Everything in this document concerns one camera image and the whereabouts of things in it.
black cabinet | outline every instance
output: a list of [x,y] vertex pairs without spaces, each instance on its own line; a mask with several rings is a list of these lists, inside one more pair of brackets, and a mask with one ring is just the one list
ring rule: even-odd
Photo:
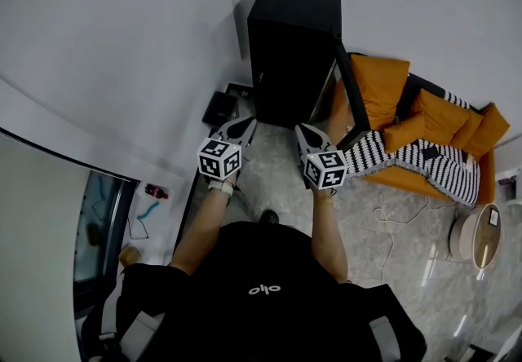
[[369,130],[341,34],[341,0],[255,0],[248,20],[256,118],[309,123],[346,149]]
[[308,122],[341,38],[341,0],[256,0],[248,32],[257,119]]

black and white striped blanket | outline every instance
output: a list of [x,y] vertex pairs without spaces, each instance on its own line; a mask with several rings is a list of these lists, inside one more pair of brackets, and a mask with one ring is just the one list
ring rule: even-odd
[[[450,103],[469,108],[469,104],[446,91]],[[422,150],[435,146],[440,155],[424,160]],[[442,146],[424,139],[415,140],[403,148],[387,154],[383,135],[371,130],[364,138],[344,153],[348,165],[348,178],[364,177],[388,166],[399,166],[423,175],[429,184],[452,200],[470,207],[475,206],[479,195],[480,167],[472,162],[466,169],[462,152],[453,146]]]

backpack strap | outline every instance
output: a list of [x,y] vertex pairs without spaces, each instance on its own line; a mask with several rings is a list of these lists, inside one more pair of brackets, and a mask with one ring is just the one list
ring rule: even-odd
[[117,278],[114,290],[105,300],[101,317],[100,341],[109,354],[121,353],[130,362],[136,362],[152,340],[163,320],[164,314],[151,317],[141,311],[122,336],[121,340],[118,341],[116,327],[117,300],[122,295],[124,278],[125,273],[122,273]]
[[386,316],[379,317],[370,321],[369,326],[374,334],[383,362],[400,360],[399,343],[388,318]]

black t-shirt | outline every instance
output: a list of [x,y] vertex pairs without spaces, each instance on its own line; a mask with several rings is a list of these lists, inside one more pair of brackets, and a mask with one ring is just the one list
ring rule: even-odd
[[[340,285],[312,257],[310,242],[292,227],[238,222],[221,229],[193,276],[132,265],[117,304],[118,333],[139,311],[165,312],[140,360],[380,360],[369,322],[383,312],[391,319],[390,304],[369,289]],[[394,330],[421,338],[393,304]],[[98,306],[82,331],[89,356],[103,350],[100,314]]]

gray strap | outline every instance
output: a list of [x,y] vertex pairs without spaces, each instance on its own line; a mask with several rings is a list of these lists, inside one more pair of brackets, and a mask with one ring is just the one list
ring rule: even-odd
[[100,340],[111,340],[116,337],[116,304],[117,300],[122,295],[123,277],[122,273],[116,280],[116,287],[112,293],[107,297],[104,304],[104,312],[101,316],[101,335]]
[[395,332],[387,317],[379,317],[369,323],[370,328],[381,352],[383,362],[400,360],[400,348]]
[[140,312],[120,341],[122,354],[130,362],[137,361],[147,348],[161,321]]

